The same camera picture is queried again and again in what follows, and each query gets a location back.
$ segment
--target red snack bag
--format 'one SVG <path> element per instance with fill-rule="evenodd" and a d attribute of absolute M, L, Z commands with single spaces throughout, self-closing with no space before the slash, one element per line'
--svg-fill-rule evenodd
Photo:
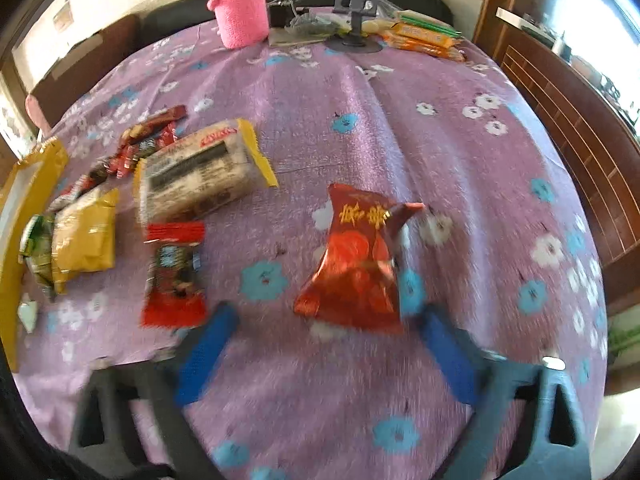
<path fill-rule="evenodd" d="M 160 137 L 156 141 L 156 147 L 158 150 L 167 147 L 169 144 L 173 144 L 178 138 L 175 136 L 175 121 L 167 124 L 160 133 Z"/>
<path fill-rule="evenodd" d="M 132 127 L 124 131 L 120 136 L 119 146 L 123 147 L 128 144 L 135 144 L 148 136 L 152 135 L 160 128 L 164 128 L 172 121 L 178 121 L 187 115 L 187 108 L 184 105 L 174 106 L 161 114 L 149 117 L 140 124 L 134 124 Z"/>
<path fill-rule="evenodd" d="M 424 204 L 394 203 L 345 184 L 331 184 L 329 197 L 334 219 L 327 249 L 294 311 L 345 326 L 399 329 L 398 283 L 389 247 Z"/>
<path fill-rule="evenodd" d="M 118 164 L 118 178 L 124 178 L 129 173 L 133 173 L 133 170 L 136 169 L 136 163 L 138 161 L 138 150 L 139 147 L 134 144 L 132 146 L 127 146 L 120 153 L 119 164 Z"/>
<path fill-rule="evenodd" d="M 204 291 L 198 283 L 204 240 L 202 222 L 149 224 L 146 241 L 154 244 L 154 259 L 146 280 L 142 326 L 197 326 L 207 318 Z"/>

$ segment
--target pink bottle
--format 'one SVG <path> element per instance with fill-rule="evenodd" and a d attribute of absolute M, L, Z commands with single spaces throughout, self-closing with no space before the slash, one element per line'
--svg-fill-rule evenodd
<path fill-rule="evenodd" d="M 269 35 L 266 0 L 209 0 L 207 8 L 215 11 L 227 48 L 258 43 Z"/>

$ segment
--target yellow packaging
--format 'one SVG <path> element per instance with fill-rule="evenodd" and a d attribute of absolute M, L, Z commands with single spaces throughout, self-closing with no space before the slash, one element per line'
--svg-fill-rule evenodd
<path fill-rule="evenodd" d="M 51 268 L 57 294 L 79 272 L 111 269 L 115 263 L 118 190 L 100 187 L 80 197 L 56 216 Z"/>
<path fill-rule="evenodd" d="M 425 43 L 441 46 L 442 48 L 449 48 L 456 44 L 456 40 L 446 34 L 416 27 L 415 25 L 409 25 L 407 23 L 396 23 L 391 27 L 391 30 L 401 36 L 414 38 L 414 40 L 424 41 Z"/>
<path fill-rule="evenodd" d="M 31 217 L 44 211 L 68 161 L 65 147 L 51 137 L 14 164 L 0 192 L 0 337 L 13 372 L 17 311 L 24 263 L 18 262 L 22 232 Z"/>

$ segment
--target blue flower pattern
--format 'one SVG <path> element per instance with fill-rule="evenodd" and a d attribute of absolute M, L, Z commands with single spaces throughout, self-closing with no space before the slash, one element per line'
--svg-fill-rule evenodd
<path fill-rule="evenodd" d="M 251 301 L 271 301 L 279 297 L 287 285 L 282 264 L 261 260 L 242 270 L 240 292 Z"/>
<path fill-rule="evenodd" d="M 287 480 L 287 475 L 282 469 L 257 467 L 251 471 L 251 480 Z"/>
<path fill-rule="evenodd" d="M 539 312 L 546 303 L 546 285 L 540 280 L 524 283 L 518 292 L 518 308 L 527 316 Z"/>
<path fill-rule="evenodd" d="M 213 450 L 211 456 L 222 470 L 242 467 L 249 462 L 249 448 L 233 440 L 225 440 Z"/>
<path fill-rule="evenodd" d="M 556 199 L 551 184 L 542 178 L 534 178 L 531 181 L 531 192 L 538 197 L 540 202 L 551 203 Z"/>
<path fill-rule="evenodd" d="M 199 62 L 194 63 L 193 65 L 191 65 L 191 69 L 192 70 L 204 70 L 208 66 L 209 66 L 209 63 L 207 63 L 206 61 L 199 61 Z"/>
<path fill-rule="evenodd" d="M 389 454 L 409 453 L 420 440 L 414 420 L 404 416 L 392 416 L 373 428 L 373 443 Z"/>
<path fill-rule="evenodd" d="M 588 359 L 583 359 L 580 362 L 580 368 L 578 370 L 578 383 L 586 384 L 591 376 L 591 364 Z"/>
<path fill-rule="evenodd" d="M 47 334 L 54 334 L 58 328 L 58 313 L 47 312 Z"/>
<path fill-rule="evenodd" d="M 267 61 L 264 62 L 265 66 L 275 65 L 277 63 L 282 63 L 286 61 L 288 58 L 286 56 L 271 56 Z"/>
<path fill-rule="evenodd" d="M 581 252 L 586 250 L 586 245 L 584 243 L 584 236 L 582 232 L 578 229 L 571 229 L 566 233 L 566 246 L 569 251 L 569 254 L 574 258 Z"/>
<path fill-rule="evenodd" d="M 416 316 L 420 314 L 427 299 L 422 279 L 411 269 L 404 269 L 398 276 L 400 295 L 400 315 Z"/>
<path fill-rule="evenodd" d="M 594 323 L 596 325 L 596 328 L 599 330 L 607 327 L 607 311 L 603 306 L 598 309 Z"/>
<path fill-rule="evenodd" d="M 349 134 L 356 127 L 357 122 L 357 114 L 344 114 L 334 120 L 332 128 L 339 134 Z"/>

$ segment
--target floral tablecloth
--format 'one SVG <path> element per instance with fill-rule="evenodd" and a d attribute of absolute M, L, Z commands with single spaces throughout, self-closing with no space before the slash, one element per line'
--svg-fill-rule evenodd
<path fill-rule="evenodd" d="M 429 205 L 402 233 L 403 315 L 437 301 L 484 348 L 523 362 L 560 356 L 591 438 L 607 353 L 600 267 L 567 171 L 500 69 L 469 43 L 470 62 L 457 64 L 322 44 L 229 51 L 216 30 L 203 23 L 133 54 L 53 133 L 71 157 L 62 188 L 113 153 L 125 128 L 172 105 L 188 108 L 180 135 L 235 117 L 259 132 L 280 187 L 206 217 L 207 302 L 234 301 L 241 322 L 186 409 L 225 475 L 423 480 L 468 420 L 410 328 L 380 335 L 293 314 L 322 255 L 332 182 Z M 150 255 L 131 182 L 118 185 L 115 268 L 79 276 L 54 303 L 41 298 L 36 330 L 20 343 L 16 382 L 60 447 L 92 361 L 143 360 L 181 336 L 139 327 Z M 150 458 L 164 460 L 150 414 L 136 413 Z M 512 437 L 513 417 L 489 476 Z"/>

